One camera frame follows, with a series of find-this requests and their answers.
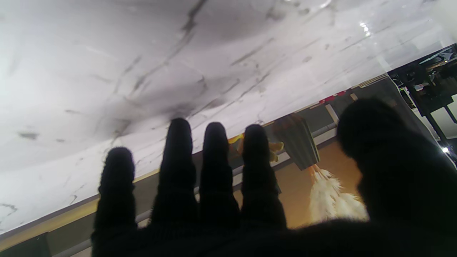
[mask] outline feather decoration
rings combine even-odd
[[[369,220],[367,209],[360,201],[358,201],[358,197],[351,193],[342,193],[340,194],[340,198],[346,201],[354,218]]]
[[[350,193],[341,193],[340,181],[329,171],[321,170],[317,165],[310,167],[313,181],[309,208],[311,221],[318,223],[341,218],[367,220],[365,206]]]
[[[330,172],[311,169],[314,184],[311,188],[309,207],[314,223],[336,218],[335,197],[339,194],[339,181]]]

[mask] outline white fluffy decoration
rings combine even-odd
[[[333,174],[327,170],[321,170],[317,165],[312,167],[310,174],[313,187],[309,209],[313,223],[336,218],[368,220],[365,206],[355,195],[341,193],[340,181]]]

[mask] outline finger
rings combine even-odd
[[[239,226],[239,207],[233,196],[233,174],[228,154],[225,128],[220,123],[209,124],[203,143],[201,221],[211,226],[236,229]]]
[[[244,222],[265,224],[271,228],[285,229],[286,217],[278,199],[276,177],[269,162],[270,150],[263,127],[246,128],[243,150],[243,207]]]
[[[211,123],[205,132],[203,143],[203,168],[200,192],[232,191],[233,174],[228,161],[229,142],[225,128]]]
[[[401,117],[377,99],[360,99],[349,105],[340,117],[337,138],[350,157],[366,152],[368,140],[376,142],[393,131],[406,131]]]
[[[132,154],[126,148],[114,148],[106,157],[99,187],[100,201],[95,216],[95,234],[117,227],[136,229]]]
[[[160,166],[159,188],[174,187],[193,191],[195,182],[191,127],[182,118],[174,119],[168,129]]]
[[[266,132],[260,125],[250,125],[246,128],[243,145],[244,163],[268,165],[270,149],[268,148],[268,138]]]
[[[191,127],[182,118],[174,119],[168,129],[151,225],[198,221],[194,196],[196,177]]]
[[[448,157],[379,100],[358,100],[341,115],[337,138],[357,162],[358,190],[371,220],[400,220],[455,234],[457,173]]]

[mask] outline white marble surface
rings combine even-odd
[[[172,117],[199,151],[211,121],[234,136],[453,43],[432,4],[0,0],[0,233],[95,195],[113,146],[156,169]]]

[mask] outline wall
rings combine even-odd
[[[321,161],[318,166],[333,173],[340,179],[343,186],[342,192],[358,194],[356,187],[361,178],[356,163],[347,157],[340,149],[337,142],[333,142],[319,149]],[[286,213],[287,226],[297,228],[311,223],[308,211],[311,179],[307,170],[301,171],[292,163],[276,172],[282,202]],[[235,198],[240,206],[243,196],[241,191],[236,191]]]

